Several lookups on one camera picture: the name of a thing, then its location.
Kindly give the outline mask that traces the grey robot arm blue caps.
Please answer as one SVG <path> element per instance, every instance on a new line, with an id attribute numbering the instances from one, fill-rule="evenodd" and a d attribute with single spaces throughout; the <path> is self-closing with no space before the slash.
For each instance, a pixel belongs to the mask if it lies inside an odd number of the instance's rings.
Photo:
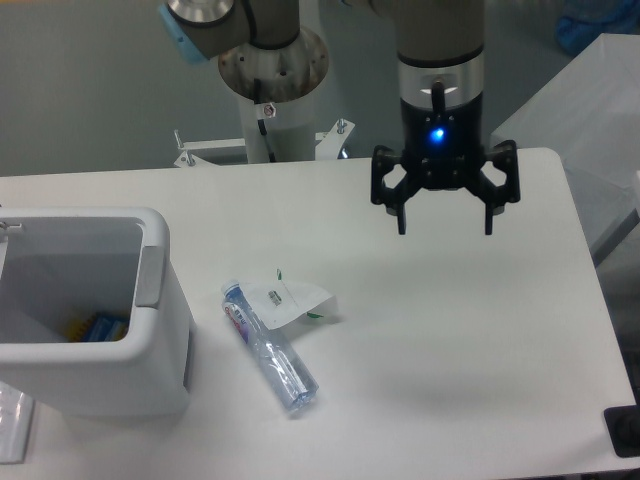
<path id="1" fill-rule="evenodd" d="M 421 190 L 465 189 L 485 207 L 485 230 L 520 200 L 516 144 L 481 142 L 484 5 L 480 1 L 369 1 L 395 29 L 404 145 L 377 146 L 371 200 L 399 227 Z M 329 52 L 302 25 L 296 1 L 165 1 L 162 22 L 191 63 L 215 60 L 239 102 L 247 159 L 316 157 L 312 96 Z"/>

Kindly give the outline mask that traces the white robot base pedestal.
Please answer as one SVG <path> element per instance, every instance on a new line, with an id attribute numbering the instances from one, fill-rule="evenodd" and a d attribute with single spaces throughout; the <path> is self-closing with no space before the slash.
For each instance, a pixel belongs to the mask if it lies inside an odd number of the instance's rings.
<path id="1" fill-rule="evenodd" d="M 301 27 L 289 45 L 274 50 L 249 43 L 218 58 L 220 76 L 239 107 L 243 137 L 260 130 L 293 131 L 305 128 L 313 138 L 314 95 L 329 67 L 326 44 L 319 35 Z"/>

